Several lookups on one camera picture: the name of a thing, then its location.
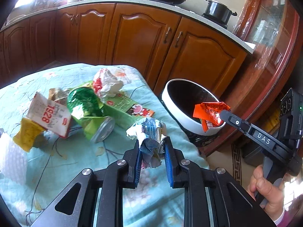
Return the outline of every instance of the floor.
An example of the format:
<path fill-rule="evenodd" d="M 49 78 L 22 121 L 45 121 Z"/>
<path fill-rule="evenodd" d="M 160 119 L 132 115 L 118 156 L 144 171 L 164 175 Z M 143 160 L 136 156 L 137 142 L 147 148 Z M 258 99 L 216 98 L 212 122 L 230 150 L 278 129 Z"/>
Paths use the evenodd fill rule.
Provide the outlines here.
<path fill-rule="evenodd" d="M 255 167 L 244 162 L 241 150 L 234 144 L 222 146 L 206 158 L 211 169 L 225 168 L 243 188 L 247 188 Z"/>

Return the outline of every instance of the cabinet handle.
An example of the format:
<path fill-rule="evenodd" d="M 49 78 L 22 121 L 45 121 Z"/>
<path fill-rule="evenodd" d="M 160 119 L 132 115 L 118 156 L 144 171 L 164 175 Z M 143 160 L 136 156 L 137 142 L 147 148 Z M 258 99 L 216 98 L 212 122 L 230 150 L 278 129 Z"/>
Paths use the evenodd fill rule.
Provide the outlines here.
<path fill-rule="evenodd" d="M 74 17 L 75 17 L 75 15 L 73 15 L 72 18 L 71 18 L 72 25 L 74 24 Z"/>
<path fill-rule="evenodd" d="M 177 40 L 176 40 L 175 48 L 178 48 L 178 42 L 179 42 L 180 37 L 181 37 L 182 35 L 183 35 L 183 31 L 180 31 L 180 32 L 179 32 L 179 36 L 178 36 L 178 38 L 177 38 Z"/>
<path fill-rule="evenodd" d="M 79 16 L 79 14 L 77 14 L 77 16 L 76 16 L 76 18 L 75 18 L 76 25 L 78 25 L 78 22 L 77 22 L 78 16 Z"/>
<path fill-rule="evenodd" d="M 163 43 L 166 44 L 166 39 L 167 39 L 167 36 L 169 35 L 169 32 L 171 31 L 172 29 L 169 27 L 169 29 L 167 30 L 166 34 L 165 34 L 165 37 L 164 37 L 164 41 Z"/>

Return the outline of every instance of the wooden cabinet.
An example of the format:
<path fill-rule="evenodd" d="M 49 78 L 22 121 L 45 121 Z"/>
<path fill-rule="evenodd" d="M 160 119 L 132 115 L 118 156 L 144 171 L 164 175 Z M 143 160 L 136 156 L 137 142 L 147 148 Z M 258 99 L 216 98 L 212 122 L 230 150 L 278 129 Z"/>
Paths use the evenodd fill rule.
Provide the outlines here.
<path fill-rule="evenodd" d="M 182 78 L 202 85 L 219 98 L 246 54 L 222 34 L 182 18 L 154 92 L 160 94 L 167 81 Z"/>
<path fill-rule="evenodd" d="M 29 19 L 24 19 L 4 30 L 4 57 L 9 83 L 33 73 L 29 46 Z"/>
<path fill-rule="evenodd" d="M 180 18 L 157 8 L 117 4 L 106 64 L 136 68 L 153 89 Z"/>
<path fill-rule="evenodd" d="M 57 10 L 55 23 L 55 58 L 62 63 L 75 61 L 76 44 L 72 37 L 77 6 Z"/>
<path fill-rule="evenodd" d="M 56 59 L 65 63 L 105 64 L 115 4 L 86 4 L 59 9 L 56 17 Z"/>
<path fill-rule="evenodd" d="M 8 72 L 4 59 L 3 32 L 0 33 L 0 88 L 8 82 Z"/>
<path fill-rule="evenodd" d="M 34 71 L 55 60 L 55 18 L 56 11 L 41 13 L 30 18 L 29 40 Z"/>
<path fill-rule="evenodd" d="M 80 5 L 77 9 L 77 62 L 105 65 L 113 3 Z"/>

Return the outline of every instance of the green chip can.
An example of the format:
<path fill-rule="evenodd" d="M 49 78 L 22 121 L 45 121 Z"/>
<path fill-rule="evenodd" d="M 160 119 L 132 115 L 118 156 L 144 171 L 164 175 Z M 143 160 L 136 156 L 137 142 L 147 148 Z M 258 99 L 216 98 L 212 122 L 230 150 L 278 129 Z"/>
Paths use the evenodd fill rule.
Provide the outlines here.
<path fill-rule="evenodd" d="M 82 126 L 85 137 L 93 142 L 103 141 L 112 132 L 115 120 L 102 113 L 103 103 L 93 89 L 79 87 L 67 97 L 67 107 L 74 120 Z"/>

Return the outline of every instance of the white paper towel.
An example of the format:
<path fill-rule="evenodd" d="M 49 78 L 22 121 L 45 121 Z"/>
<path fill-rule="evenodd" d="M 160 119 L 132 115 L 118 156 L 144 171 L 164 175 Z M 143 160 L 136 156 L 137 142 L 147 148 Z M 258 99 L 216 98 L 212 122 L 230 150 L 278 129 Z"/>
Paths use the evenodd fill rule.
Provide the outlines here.
<path fill-rule="evenodd" d="M 26 152 L 3 133 L 0 137 L 0 171 L 12 181 L 25 184 L 27 170 Z"/>

